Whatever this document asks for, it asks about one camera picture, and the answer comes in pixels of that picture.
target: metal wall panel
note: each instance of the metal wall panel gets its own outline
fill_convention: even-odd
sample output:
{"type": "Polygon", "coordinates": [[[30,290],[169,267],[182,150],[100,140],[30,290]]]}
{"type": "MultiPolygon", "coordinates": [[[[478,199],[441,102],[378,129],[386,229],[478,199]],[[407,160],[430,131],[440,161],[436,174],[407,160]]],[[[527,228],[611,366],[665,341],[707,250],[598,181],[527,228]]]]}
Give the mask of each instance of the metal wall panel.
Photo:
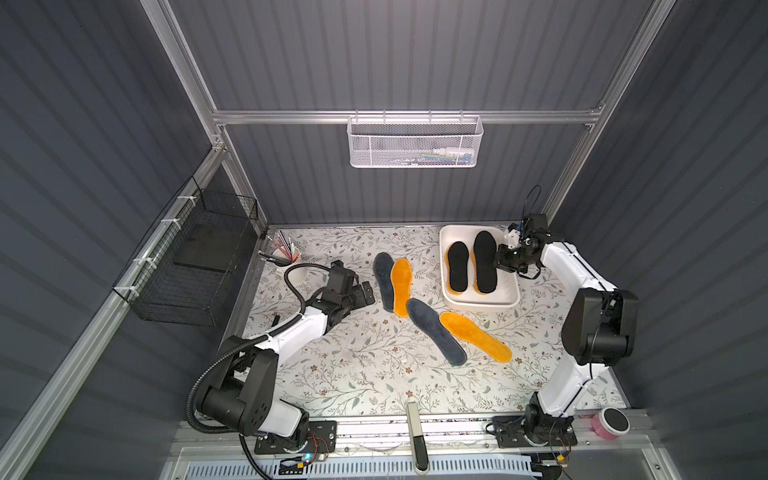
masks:
{"type": "MultiPolygon", "coordinates": [[[[0,84],[4,444],[210,144],[138,1],[0,2],[0,84]]],[[[215,337],[127,319],[28,478],[156,475],[215,337]]]]}
{"type": "Polygon", "coordinates": [[[271,224],[431,222],[520,217],[543,207],[581,125],[487,125],[473,168],[353,168],[343,125],[230,125],[271,224]]]}
{"type": "Polygon", "coordinates": [[[640,297],[616,372],[686,478],[763,468],[765,25],[765,2],[678,2],[553,223],[640,297]]]}
{"type": "Polygon", "coordinates": [[[650,0],[173,0],[222,110],[597,106],[650,0]]]}

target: floral pattern surface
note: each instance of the floral pattern surface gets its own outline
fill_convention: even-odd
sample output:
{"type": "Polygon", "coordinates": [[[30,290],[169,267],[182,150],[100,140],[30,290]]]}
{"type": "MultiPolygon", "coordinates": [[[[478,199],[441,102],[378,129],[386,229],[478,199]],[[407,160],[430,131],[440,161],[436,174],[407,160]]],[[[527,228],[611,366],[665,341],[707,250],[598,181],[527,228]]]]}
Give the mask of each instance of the floral pattern surface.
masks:
{"type": "MultiPolygon", "coordinates": [[[[442,297],[440,227],[307,228],[284,230],[302,252],[302,261],[329,265],[341,260],[360,280],[373,285],[376,303],[355,310],[328,334],[291,356],[277,373],[276,394],[312,416],[389,415],[405,411],[413,399],[423,412],[508,412],[521,410],[531,393],[554,372],[564,354],[559,333],[571,301],[557,277],[543,269],[534,281],[520,282],[520,303],[501,313],[459,312],[512,350],[499,363],[462,342],[463,366],[452,367],[437,346],[415,327],[382,308],[373,276],[373,259],[388,252],[413,268],[411,296],[438,313],[442,297]]],[[[325,285],[326,274],[309,268],[296,285],[309,295],[325,285]]],[[[276,313],[282,319],[298,310],[275,266],[267,263],[250,311],[245,335],[263,332],[276,313]]],[[[582,397],[578,408],[626,408],[613,379],[605,373],[582,397]]]]}

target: white plastic tray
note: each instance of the white plastic tray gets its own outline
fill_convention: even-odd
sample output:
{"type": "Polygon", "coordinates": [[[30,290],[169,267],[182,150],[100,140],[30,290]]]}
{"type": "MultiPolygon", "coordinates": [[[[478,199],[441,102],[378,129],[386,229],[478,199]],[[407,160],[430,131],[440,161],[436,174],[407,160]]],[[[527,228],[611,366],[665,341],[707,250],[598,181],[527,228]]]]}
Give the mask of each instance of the white plastic tray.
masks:
{"type": "Polygon", "coordinates": [[[467,276],[469,284],[467,290],[461,295],[454,295],[446,288],[448,283],[448,268],[445,266],[445,252],[454,242],[464,242],[467,249],[472,251],[475,237],[481,231],[486,230],[493,235],[496,244],[505,242],[505,232],[494,227],[481,227],[479,225],[446,225],[440,230],[440,274],[442,278],[442,295],[445,303],[454,310],[470,310],[473,312],[501,312],[517,305],[520,301],[520,288],[518,276],[514,273],[496,270],[498,282],[496,290],[488,295],[481,295],[475,290],[475,266],[472,265],[470,255],[467,260],[467,276]]]}

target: white cup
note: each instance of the white cup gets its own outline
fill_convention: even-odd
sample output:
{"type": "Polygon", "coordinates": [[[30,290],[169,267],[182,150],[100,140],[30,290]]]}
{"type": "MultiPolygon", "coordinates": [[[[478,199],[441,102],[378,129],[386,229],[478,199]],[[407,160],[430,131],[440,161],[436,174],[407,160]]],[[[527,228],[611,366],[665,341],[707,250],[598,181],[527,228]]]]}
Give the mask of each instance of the white cup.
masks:
{"type": "MultiPolygon", "coordinates": [[[[275,273],[280,278],[283,278],[285,275],[286,270],[288,270],[293,265],[296,265],[297,263],[301,263],[301,252],[299,252],[298,249],[296,249],[296,259],[291,263],[289,266],[279,266],[275,269],[275,273]]],[[[276,249],[272,255],[277,258],[284,258],[288,259],[286,257],[285,253],[281,252],[280,249],[276,249]]],[[[295,270],[292,270],[291,273],[288,274],[288,278],[290,279],[290,282],[296,286],[298,283],[302,283],[306,279],[306,268],[297,268],[295,270]]]]}

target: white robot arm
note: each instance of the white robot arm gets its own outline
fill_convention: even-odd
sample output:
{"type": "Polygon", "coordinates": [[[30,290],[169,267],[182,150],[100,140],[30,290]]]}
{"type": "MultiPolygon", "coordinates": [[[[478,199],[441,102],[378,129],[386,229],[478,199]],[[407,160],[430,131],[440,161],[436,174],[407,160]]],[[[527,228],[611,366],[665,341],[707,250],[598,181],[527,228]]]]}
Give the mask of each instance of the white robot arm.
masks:
{"type": "Polygon", "coordinates": [[[195,382],[187,397],[187,422],[203,433],[274,434],[289,450],[306,441],[309,415],[299,407],[274,398],[277,368],[307,343],[320,338],[353,310],[376,301],[369,282],[360,283],[341,261],[331,267],[298,264],[286,271],[286,284],[300,300],[299,312],[265,333],[248,339],[231,336],[222,342],[219,358],[195,382]],[[304,300],[288,280],[294,268],[313,266],[328,271],[325,287],[304,300]],[[245,382],[235,372],[248,371],[245,382]],[[204,425],[195,410],[221,423],[204,425]]]}
{"type": "Polygon", "coordinates": [[[526,436],[535,444],[545,444],[553,429],[566,436],[564,431],[589,385],[632,353],[638,300],[603,278],[576,246],[550,232],[544,215],[531,215],[521,225],[510,226],[507,237],[509,245],[516,247],[499,246],[497,268],[527,279],[538,276],[525,275],[529,265],[535,264],[539,271],[549,268],[573,299],[561,332],[568,355],[526,409],[526,436]]]}

